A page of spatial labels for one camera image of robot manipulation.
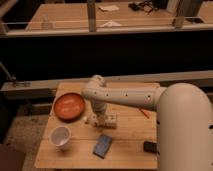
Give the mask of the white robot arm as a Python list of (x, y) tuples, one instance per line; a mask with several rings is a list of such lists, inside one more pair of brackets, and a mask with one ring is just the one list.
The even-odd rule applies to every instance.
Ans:
[(95, 108), (112, 103), (156, 112), (158, 171), (213, 171), (213, 106), (199, 87), (109, 88), (95, 75), (82, 96)]

